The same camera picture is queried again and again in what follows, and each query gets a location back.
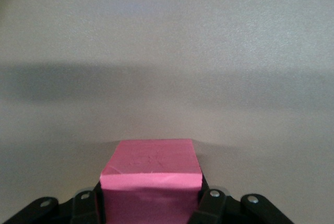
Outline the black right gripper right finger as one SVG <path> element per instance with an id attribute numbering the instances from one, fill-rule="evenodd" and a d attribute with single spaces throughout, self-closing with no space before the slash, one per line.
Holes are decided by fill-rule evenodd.
<path id="1" fill-rule="evenodd" d="M 189 223 L 293 224 L 293 221 L 262 195 L 246 194 L 237 201 L 217 188 L 210 188 L 203 179 L 198 208 Z"/>

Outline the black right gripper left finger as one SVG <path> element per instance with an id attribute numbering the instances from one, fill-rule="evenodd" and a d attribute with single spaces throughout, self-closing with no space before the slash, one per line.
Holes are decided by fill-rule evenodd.
<path id="1" fill-rule="evenodd" d="M 101 184 L 61 204 L 55 197 L 38 198 L 5 223 L 105 223 Z"/>

